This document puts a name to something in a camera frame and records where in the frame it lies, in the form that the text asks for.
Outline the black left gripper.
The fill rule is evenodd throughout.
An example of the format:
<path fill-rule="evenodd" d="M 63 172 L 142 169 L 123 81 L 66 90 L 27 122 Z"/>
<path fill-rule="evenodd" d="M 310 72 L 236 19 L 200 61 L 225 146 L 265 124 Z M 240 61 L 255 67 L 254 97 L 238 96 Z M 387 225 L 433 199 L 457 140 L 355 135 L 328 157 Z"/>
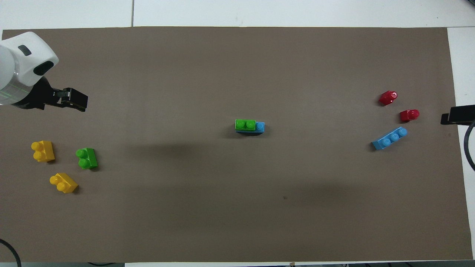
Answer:
<path fill-rule="evenodd" d="M 88 106 L 87 95 L 73 88 L 56 90 L 44 76 L 32 87 L 25 98 L 12 105 L 20 109 L 44 110 L 46 105 L 56 106 L 56 98 L 58 98 L 60 108 L 73 108 L 85 112 Z"/>

